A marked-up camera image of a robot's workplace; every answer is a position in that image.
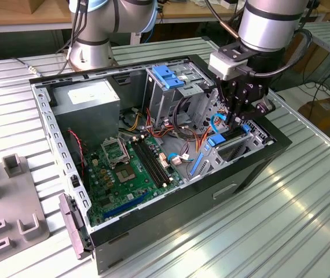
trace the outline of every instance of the green circuit board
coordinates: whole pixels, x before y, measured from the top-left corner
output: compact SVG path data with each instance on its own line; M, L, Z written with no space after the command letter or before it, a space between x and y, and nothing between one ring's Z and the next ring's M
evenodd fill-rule
M157 155L162 152L154 138L146 138L145 143ZM122 156L122 151L115 144L110 145L109 148L106 147L106 153L100 148L85 156L89 173L89 190L87 191L91 200L91 208L88 211L91 226L107 221L109 218L104 217L104 214L124 204L128 204L133 200L137 201L135 205L120 211L120 213L182 184L181 176L170 166L165 169L165 172L173 180L167 187L158 188L132 149L131 144L126 142L125 146L130 161L128 164L118 163L114 169L110 168L106 153L108 153L109 158Z

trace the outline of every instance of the motherboard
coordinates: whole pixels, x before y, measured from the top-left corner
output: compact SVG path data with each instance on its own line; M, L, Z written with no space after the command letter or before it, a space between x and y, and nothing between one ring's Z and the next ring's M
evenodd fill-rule
M162 164L163 153L153 137L147 137L141 143L145 144L141 148L150 153L138 150L137 142L117 138L104 142L101 149L85 156L91 200L88 216L92 226L166 194L183 183L172 166ZM151 159L157 163L150 164ZM164 180L154 174L152 167L162 168L166 175Z

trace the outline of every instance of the blue connector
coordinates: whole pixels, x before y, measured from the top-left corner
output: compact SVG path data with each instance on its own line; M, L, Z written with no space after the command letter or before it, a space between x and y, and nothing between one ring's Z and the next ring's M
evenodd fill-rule
M184 82L177 78L174 71L171 71L166 65L159 65L152 68L153 73L163 82L167 89L182 87Z
M216 145L225 142L225 138L220 134L216 134L214 136L211 136L207 141L212 147L215 147Z
M171 154L168 155L167 160L170 161L170 159L171 159L173 156L178 156L178 154L175 153L175 152L172 152Z
M244 132L246 132L246 134L248 134L251 131L251 128L247 124L242 125L241 128Z
M200 162L201 162L201 159L204 157L204 154L203 153L200 153L199 157L197 158L195 164L193 165L192 167L192 170L190 171L190 175L193 175L196 170L197 170L197 167L199 166Z

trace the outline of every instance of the yellow wire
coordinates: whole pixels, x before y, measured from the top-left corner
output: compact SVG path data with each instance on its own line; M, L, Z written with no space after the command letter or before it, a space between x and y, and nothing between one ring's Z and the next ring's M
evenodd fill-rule
M139 118L140 118L140 114L138 113L137 117L135 117L135 122L134 122L133 126L129 129L127 129L127 131L133 131L137 128Z

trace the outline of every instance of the ram slot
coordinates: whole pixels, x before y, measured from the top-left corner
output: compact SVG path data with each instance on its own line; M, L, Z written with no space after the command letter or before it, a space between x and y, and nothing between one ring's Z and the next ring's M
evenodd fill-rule
M138 155L138 158L146 168L148 174L151 176L152 180L156 184L156 186L159 188L162 186L161 179L156 175L155 168L149 163L148 159L145 157L144 153L142 152L142 149L137 145L137 143L131 145L133 147L134 152Z
M142 148L142 150L144 151L146 156L149 158L149 160L152 162L152 164L156 167L156 170L161 175L163 182L168 184L170 182L170 180L169 180L167 174L165 173L163 167L160 165L160 163L157 161L157 159L152 154L148 145L144 141L139 142L138 145Z

